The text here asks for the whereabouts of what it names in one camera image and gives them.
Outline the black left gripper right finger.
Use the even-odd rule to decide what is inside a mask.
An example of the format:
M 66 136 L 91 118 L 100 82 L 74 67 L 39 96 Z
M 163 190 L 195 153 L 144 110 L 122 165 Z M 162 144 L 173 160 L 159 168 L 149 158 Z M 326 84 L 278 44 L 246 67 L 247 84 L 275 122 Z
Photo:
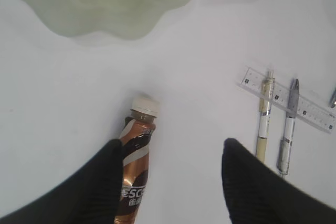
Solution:
M 280 178 L 234 138 L 224 141 L 221 175 L 232 223 L 335 223 L 335 209 Z

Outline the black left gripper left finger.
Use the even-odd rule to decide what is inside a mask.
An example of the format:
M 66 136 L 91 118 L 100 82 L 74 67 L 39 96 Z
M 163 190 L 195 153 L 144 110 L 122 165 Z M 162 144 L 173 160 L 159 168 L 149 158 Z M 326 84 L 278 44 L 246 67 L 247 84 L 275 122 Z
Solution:
M 122 170 L 121 141 L 110 140 L 68 179 L 1 223 L 113 223 Z

